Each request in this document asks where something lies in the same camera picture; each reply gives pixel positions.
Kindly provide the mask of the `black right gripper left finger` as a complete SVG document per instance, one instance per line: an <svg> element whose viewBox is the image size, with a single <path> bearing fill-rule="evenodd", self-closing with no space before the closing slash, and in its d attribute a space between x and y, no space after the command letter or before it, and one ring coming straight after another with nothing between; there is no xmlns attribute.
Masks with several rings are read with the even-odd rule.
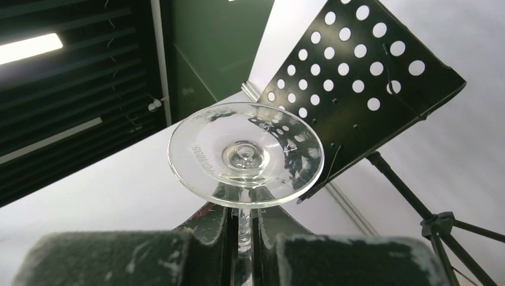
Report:
<svg viewBox="0 0 505 286"><path fill-rule="evenodd" d="M224 285L229 218L228 208L207 203L172 230L49 234L13 285Z"/></svg>

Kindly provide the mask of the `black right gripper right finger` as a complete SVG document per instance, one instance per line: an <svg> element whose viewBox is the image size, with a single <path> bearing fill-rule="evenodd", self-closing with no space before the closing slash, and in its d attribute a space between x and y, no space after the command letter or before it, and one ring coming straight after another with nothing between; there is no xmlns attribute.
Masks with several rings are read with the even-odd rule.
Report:
<svg viewBox="0 0 505 286"><path fill-rule="evenodd" d="M254 210L257 285L449 285L424 243L408 237L318 235L281 207Z"/></svg>

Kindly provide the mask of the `tall wine glass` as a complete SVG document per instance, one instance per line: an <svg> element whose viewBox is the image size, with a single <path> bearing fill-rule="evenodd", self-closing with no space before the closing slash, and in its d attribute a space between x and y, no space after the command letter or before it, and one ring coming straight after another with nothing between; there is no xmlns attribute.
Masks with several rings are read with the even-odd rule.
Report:
<svg viewBox="0 0 505 286"><path fill-rule="evenodd" d="M288 166L284 131L299 127L321 159L303 175ZM279 206L305 194L323 172L323 144L296 115L254 102L217 104L195 112L173 131L167 147L170 168L190 192L236 210L238 257L233 285L253 285L254 209Z"/></svg>

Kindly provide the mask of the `black music stand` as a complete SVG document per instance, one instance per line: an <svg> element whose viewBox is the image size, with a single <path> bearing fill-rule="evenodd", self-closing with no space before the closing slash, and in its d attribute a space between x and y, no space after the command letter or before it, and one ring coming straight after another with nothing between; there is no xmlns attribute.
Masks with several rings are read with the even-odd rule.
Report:
<svg viewBox="0 0 505 286"><path fill-rule="evenodd" d="M460 228L499 242L504 235L457 220L452 212L431 212L379 152L465 86L461 75L379 1L328 1L261 88L258 101L297 114L323 142L323 174L303 200L367 159L422 218L422 235L452 285L458 280L447 250L481 284L494 285L451 232Z"/></svg>

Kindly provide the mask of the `white lower wall clip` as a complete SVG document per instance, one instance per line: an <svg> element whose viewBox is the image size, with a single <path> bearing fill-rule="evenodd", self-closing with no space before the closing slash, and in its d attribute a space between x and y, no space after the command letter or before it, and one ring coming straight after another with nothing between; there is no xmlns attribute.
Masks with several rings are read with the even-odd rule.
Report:
<svg viewBox="0 0 505 286"><path fill-rule="evenodd" d="M155 112L159 108L161 108L164 105L164 103L169 103L168 97L155 98L155 97L151 96L151 99L152 99L152 103L148 104L148 111L150 111L150 112Z"/></svg>

